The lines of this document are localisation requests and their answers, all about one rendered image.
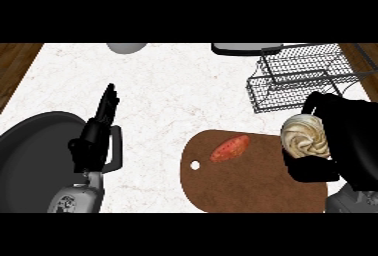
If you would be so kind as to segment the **grey round object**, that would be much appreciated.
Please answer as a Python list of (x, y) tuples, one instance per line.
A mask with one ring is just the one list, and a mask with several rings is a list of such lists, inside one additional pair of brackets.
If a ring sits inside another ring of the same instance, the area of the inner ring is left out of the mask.
[(108, 47), (117, 54), (133, 54), (145, 48), (145, 43), (108, 43)]

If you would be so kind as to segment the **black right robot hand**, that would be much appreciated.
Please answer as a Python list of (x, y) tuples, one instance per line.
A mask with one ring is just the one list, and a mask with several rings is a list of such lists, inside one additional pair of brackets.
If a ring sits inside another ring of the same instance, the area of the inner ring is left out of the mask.
[(378, 103), (313, 92), (301, 113), (322, 120), (331, 160), (294, 158), (282, 150), (291, 177), (298, 182), (344, 179), (354, 191), (378, 191)]

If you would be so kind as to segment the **dark grey pan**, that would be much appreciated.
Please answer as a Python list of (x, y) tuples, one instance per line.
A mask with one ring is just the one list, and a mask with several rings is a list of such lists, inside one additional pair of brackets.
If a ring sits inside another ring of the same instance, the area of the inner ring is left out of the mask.
[[(86, 183), (87, 172), (74, 172), (68, 142), (80, 137), (87, 121), (53, 111), (30, 117), (0, 135), (0, 213), (49, 213), (59, 190)], [(121, 167), (121, 127), (112, 124), (102, 175)]]

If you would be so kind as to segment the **brown wooden cutting board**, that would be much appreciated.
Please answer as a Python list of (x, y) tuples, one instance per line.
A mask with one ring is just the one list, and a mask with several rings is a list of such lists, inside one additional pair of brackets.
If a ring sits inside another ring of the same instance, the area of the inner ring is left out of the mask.
[(205, 212), (320, 213), (328, 187), (292, 179), (278, 136), (251, 133), (239, 157), (220, 163), (210, 160), (216, 147), (236, 135), (207, 130), (185, 146), (180, 183), (191, 203)]

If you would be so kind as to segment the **dark rimmed pale appliance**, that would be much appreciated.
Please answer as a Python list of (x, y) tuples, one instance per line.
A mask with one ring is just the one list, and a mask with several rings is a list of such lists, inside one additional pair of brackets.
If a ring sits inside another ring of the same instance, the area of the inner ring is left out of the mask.
[(213, 43), (211, 51), (226, 56), (261, 56), (278, 54), (282, 43)]

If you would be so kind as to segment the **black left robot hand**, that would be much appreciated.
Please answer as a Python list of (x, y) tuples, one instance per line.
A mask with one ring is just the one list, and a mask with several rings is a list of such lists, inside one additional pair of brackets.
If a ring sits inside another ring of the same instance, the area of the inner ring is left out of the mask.
[(89, 119), (80, 137), (68, 142), (75, 173), (100, 172), (103, 169), (118, 103), (115, 85), (109, 84), (100, 98), (96, 115)]

